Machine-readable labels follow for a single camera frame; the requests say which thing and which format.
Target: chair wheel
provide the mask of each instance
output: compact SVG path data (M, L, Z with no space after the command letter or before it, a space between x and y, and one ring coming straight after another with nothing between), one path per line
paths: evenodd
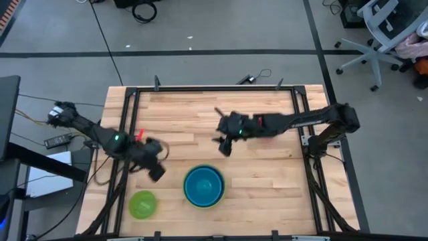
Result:
M391 66L391 70L393 70L393 71L397 71L399 68L400 68L400 65L398 65L398 64L393 64Z
M371 90L372 92L376 92L378 89L379 89L379 87L378 87L378 86L372 86L372 87L370 87L370 90Z

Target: blue bowl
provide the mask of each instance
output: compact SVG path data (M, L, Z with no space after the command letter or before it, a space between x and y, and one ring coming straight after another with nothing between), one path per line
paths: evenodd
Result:
M189 202L198 208L217 204L225 192L225 181L220 171L210 165L192 168L185 177L183 189Z

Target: black metal frame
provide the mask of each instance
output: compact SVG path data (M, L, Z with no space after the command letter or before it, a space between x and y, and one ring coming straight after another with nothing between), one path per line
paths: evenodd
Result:
M298 105L298 94L301 96L304 111L309 111L309 103L308 98L306 96L306 90L305 86L177 86L177 87L170 87L170 86L156 86L156 88L153 87L143 87L143 88L135 88L135 87L128 87L126 89L126 94L124 98L124 104L122 109L122 116L120 119L120 130L124 130L127 114L128 114L128 107L129 102L131 99L131 96L134 96L134 105L132 108L132 114L131 114L131 121L130 121L130 128L129 133L130 135L133 135L135 132L135 126L136 126L136 120L137 120L137 114L138 114L138 103L140 99L140 94L142 92L191 92L191 91L290 91L292 101L293 101L293 107L294 112L299 112L299 105ZM314 135L314 127L308 127L308 131L310 135ZM298 128L299 135L304 135L304 129L303 127ZM352 159L350 158L350 152L348 150L347 142L342 142L342 148L346 149L347 151L343 151L344 155L344 162L352 164ZM325 232L322 228L321 218L320 218L320 210L318 206L317 201L317 195L316 192L312 189L311 185L309 184L310 178L314 178L312 174L312 166L310 163L309 158L304 153L304 147L302 146L302 152L303 152L303 159L304 159L304 167L306 171L306 177L308 180L308 186L309 186L309 192L310 192L310 198L311 198L311 205L312 205L312 211L314 215L314 222L316 227L316 232L318 235ZM328 192L326 188L324 173L322 170L322 165L319 159L314 160L315 165L317 166L317 174L318 174L318 183L320 186L320 189L322 190L322 193L328 198ZM114 165L112 168L112 175L110 178L110 183L108 187L108 195L107 199L111 197L112 190L114 189L114 186L116 185L116 172L118 170L118 160L114 160ZM360 192L358 189L358 184L356 183L356 179L350 179L349 185L351 187L352 196L355 198L357 197L358 200L361 200ZM118 205L116 209L116 218L114 223L114 230L113 234L119 236L120 234L120 225L122 221L122 213L123 213L123 205L124 205L124 197L125 197L126 190L124 189L123 192L119 195L118 199ZM364 212L364 208L362 206L362 202L355 202L354 203L355 208L357 211L358 221L360 223L366 224L366 216ZM326 215L327 215L327 223L328 223L328 231L333 232L335 231L334 226L334 220L332 218L331 213L326 208ZM109 217L110 214L108 214L104 222L102 224L101 234L107 234L108 229L108 223L109 223ZM361 228L362 231L368 232L368 229ZM279 236L278 232L273 230L272 236L228 236L227 239L246 239L246 240L279 240L279 239L290 239L291 236ZM162 240L201 240L201 239L213 239L212 236L208 237L196 237L196 236L189 236L189 237L162 237ZM157 232L157 235L155 234L154 237L144 237L145 240L159 240L160 239L160 232Z

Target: desk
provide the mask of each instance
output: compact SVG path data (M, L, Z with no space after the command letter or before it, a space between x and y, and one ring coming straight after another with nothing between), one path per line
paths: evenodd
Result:
M274 91L274 86L224 87L227 91L213 91L214 87L206 86L194 87L200 88L194 91L190 87L178 88L160 86L160 92L153 92L153 87L145 87L136 101L138 111L134 135L144 128L143 137L168 142L171 152L164 161L167 172L157 183L148 178L146 171L129 176L120 236L153 236L155 231L161 231L162 236L255 236L270 235L272 230L278 230L280 235L315 234L297 129L288 130L274 139L238 141L233 144L229 158L222 156L217 150L218 144L211 141L219 135L215 132L219 122L215 106L224 113L236 110L247 114L291 114L294 113L292 92ZM211 88L211 91L201 91L201 88ZM248 91L230 91L228 88L245 88ZM302 89L306 90L305 96L311 110L327 105L322 85L300 86L299 90ZM102 115L103 127L119 129L125 92L126 87L109 88ZM129 130L132 124L134 98L130 97L124 130ZM303 110L303 101L300 97L298 100L300 110ZM316 133L325 127L315 126ZM340 149L329 147L328 153L342 158ZM98 164L105 158L101 154ZM222 171L227 186L223 200L208 210L194 208L182 191L186 172L204 163ZM346 221L358 229L343 163L324 157L322 166L331 202ZM111 172L112 162L109 162L98 172L99 180L109 179ZM155 194L158 208L149 219L135 220L128 212L128 201L141 190ZM106 201L107 192L107 185L88 185L76 233L83 232L94 220ZM320 202L318 205L323 228L327 230L324 208ZM110 213L108 232L113 232L115 208Z

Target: wooden tabletop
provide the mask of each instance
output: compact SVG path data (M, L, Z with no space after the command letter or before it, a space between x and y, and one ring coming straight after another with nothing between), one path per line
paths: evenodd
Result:
M118 129L125 90L126 87L109 88L102 115L103 127ZM311 110L327 105L321 85L308 85L306 92ZM131 98L125 130L130 124L134 97ZM232 110L246 114L294 112L290 93L286 91L142 93L135 134L144 129L143 137L162 139L171 150L163 163L167 172L157 183L148 178L147 171L128 178L120 235L153 236L155 231L161 231L163 236L241 236L270 235L272 230L278 230L280 235L315 234L297 130L288 130L273 139L238 141L233 144L231 156L226 158L218 151L218 144L211 140L219 136L215 132L219 122L215 106L224 113ZM325 127L315 126L316 132ZM342 158L340 149L329 147L327 152ZM100 154L98 165L105 158ZM185 199L182 188L185 174L200 164L218 168L226 183L221 202L207 210L193 207ZM322 165L330 201L346 221L358 229L344 165L331 157L323 157ZM98 179L108 180L111 168L109 161L98 172ZM101 210L107 188L107 185L89 184L77 233L84 231ZM158 207L150 218L136 220L129 214L128 202L134 193L142 190L155 194ZM324 208L320 201L318 203L326 230ZM109 231L113 230L115 210L116 207L110 215Z

